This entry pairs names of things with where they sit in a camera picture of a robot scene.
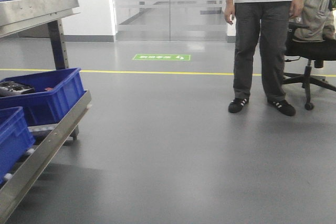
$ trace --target caster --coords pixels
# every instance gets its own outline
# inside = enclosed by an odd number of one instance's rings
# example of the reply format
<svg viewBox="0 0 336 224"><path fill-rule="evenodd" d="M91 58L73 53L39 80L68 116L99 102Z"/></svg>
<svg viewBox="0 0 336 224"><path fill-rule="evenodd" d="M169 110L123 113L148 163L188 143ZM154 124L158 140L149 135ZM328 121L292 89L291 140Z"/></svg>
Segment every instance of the caster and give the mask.
<svg viewBox="0 0 336 224"><path fill-rule="evenodd" d="M306 110L312 110L314 108L314 104L312 104L311 102L307 102L304 105L304 107L305 107Z"/></svg>

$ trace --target chair base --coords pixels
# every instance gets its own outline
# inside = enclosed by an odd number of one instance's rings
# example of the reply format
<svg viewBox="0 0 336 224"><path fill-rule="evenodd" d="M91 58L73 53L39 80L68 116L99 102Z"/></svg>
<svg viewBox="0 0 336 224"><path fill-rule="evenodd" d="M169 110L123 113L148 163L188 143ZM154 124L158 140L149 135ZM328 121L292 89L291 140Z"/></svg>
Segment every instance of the chair base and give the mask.
<svg viewBox="0 0 336 224"><path fill-rule="evenodd" d="M311 66L308 65L305 68L304 74L298 73L283 73L284 76L289 78L284 78L283 84L291 84L291 83L302 83L302 87L306 93L306 104L305 108L307 110L312 110L314 105L310 102L311 95L310 95L310 84L314 84L325 89L329 89L332 91L336 91L336 87L329 84L325 80L325 76L311 76Z"/></svg>

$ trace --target cart leg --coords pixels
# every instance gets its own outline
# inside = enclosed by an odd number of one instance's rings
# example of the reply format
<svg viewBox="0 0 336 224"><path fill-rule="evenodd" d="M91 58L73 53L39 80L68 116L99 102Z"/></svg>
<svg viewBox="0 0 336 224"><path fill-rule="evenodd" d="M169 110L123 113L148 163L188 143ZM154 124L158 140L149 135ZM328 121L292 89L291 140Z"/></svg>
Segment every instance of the cart leg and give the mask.
<svg viewBox="0 0 336 224"><path fill-rule="evenodd" d="M48 23L51 47L53 48L55 67L57 70L69 68L67 49L64 42L62 20Z"/></svg>
<svg viewBox="0 0 336 224"><path fill-rule="evenodd" d="M76 128L73 130L73 132L70 134L70 136L72 137L72 139L74 141L76 141L78 134L79 134L79 129L78 129L78 125L77 125Z"/></svg>

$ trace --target stainless steel shelf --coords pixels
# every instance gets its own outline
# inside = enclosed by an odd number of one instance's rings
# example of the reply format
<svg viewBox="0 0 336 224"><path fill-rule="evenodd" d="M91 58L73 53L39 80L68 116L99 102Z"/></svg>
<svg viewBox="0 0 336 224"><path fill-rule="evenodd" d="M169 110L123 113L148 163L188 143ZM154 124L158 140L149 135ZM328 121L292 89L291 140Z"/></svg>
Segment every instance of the stainless steel shelf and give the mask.
<svg viewBox="0 0 336 224"><path fill-rule="evenodd" d="M0 38L75 14L78 0L0 2Z"/></svg>

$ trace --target black sneaker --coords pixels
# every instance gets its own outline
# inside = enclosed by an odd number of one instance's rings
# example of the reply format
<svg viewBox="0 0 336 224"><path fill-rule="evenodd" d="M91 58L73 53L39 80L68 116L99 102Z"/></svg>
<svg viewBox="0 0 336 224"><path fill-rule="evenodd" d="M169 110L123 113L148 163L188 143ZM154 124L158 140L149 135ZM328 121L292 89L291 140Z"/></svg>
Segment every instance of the black sneaker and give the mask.
<svg viewBox="0 0 336 224"><path fill-rule="evenodd" d="M229 105L229 112L230 113L237 113L241 111L245 104L248 103L248 98L241 99L241 98L235 98Z"/></svg>
<svg viewBox="0 0 336 224"><path fill-rule="evenodd" d="M272 104L278 111L280 111L284 115L287 115L287 116L295 115L294 107L290 105L286 100L282 100L280 102L273 102L273 101L267 100L267 102Z"/></svg>

